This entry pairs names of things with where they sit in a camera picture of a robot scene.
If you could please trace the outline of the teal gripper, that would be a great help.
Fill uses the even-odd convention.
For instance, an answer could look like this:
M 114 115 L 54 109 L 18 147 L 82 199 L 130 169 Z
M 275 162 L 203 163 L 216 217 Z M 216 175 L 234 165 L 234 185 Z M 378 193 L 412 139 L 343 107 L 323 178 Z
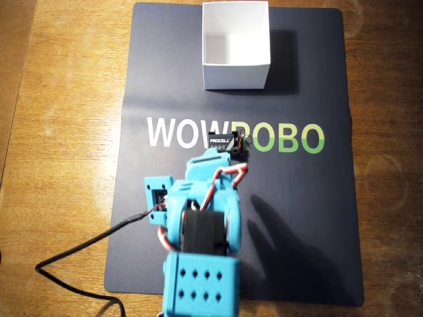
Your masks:
M 191 185 L 194 181 L 207 181 L 212 179 L 217 168 L 230 165 L 231 155 L 228 152 L 219 152 L 216 148 L 206 149 L 202 155 L 186 163 L 184 183 Z

